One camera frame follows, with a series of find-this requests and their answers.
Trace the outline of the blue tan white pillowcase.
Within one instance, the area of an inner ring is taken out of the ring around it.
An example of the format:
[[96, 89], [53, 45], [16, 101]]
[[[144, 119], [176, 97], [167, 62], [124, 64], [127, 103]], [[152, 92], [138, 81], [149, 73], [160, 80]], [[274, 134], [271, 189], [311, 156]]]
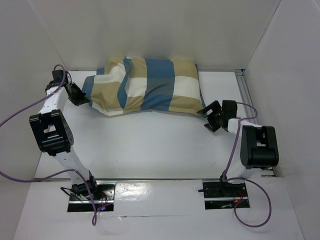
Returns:
[[197, 65], [183, 59], [111, 56], [82, 91], [109, 117], [148, 110], [197, 115], [205, 106]]

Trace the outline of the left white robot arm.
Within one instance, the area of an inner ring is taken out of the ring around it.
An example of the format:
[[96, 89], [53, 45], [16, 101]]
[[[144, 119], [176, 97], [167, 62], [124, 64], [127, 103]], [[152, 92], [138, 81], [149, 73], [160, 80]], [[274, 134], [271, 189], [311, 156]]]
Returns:
[[81, 163], [73, 145], [74, 136], [63, 109], [67, 101], [75, 106], [89, 102], [86, 94], [62, 69], [52, 71], [53, 80], [46, 86], [46, 99], [39, 113], [29, 117], [36, 143], [43, 153], [56, 159], [71, 179], [71, 192], [88, 200], [97, 197], [99, 187], [92, 173]]

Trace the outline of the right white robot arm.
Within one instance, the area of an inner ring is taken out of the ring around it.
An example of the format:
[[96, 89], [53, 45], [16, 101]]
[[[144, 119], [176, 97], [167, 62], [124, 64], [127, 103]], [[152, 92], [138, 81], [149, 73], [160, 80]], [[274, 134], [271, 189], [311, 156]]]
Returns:
[[258, 117], [258, 111], [251, 105], [235, 100], [217, 100], [197, 112], [206, 115], [204, 125], [209, 131], [223, 129], [235, 134], [234, 143], [225, 170], [219, 177], [217, 190], [223, 196], [230, 196], [240, 188], [239, 183], [250, 178], [248, 171], [265, 170], [279, 163], [276, 130], [250, 122]]

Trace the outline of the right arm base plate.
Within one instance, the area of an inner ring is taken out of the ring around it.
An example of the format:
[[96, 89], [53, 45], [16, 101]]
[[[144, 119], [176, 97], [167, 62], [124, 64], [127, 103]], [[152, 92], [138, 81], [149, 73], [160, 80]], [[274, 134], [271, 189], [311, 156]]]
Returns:
[[248, 192], [244, 183], [224, 183], [220, 180], [203, 181], [198, 190], [203, 194], [206, 210], [250, 208]]

